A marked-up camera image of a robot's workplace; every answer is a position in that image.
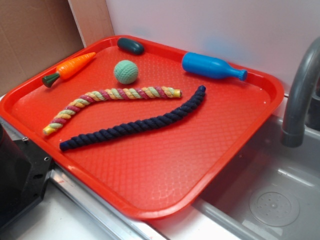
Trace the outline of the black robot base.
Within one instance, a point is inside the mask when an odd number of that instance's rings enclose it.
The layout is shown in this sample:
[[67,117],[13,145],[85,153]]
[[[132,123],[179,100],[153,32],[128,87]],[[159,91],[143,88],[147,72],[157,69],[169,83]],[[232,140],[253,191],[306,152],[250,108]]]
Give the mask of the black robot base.
[[0,127],[1,231],[43,200],[53,163],[32,140],[13,140]]

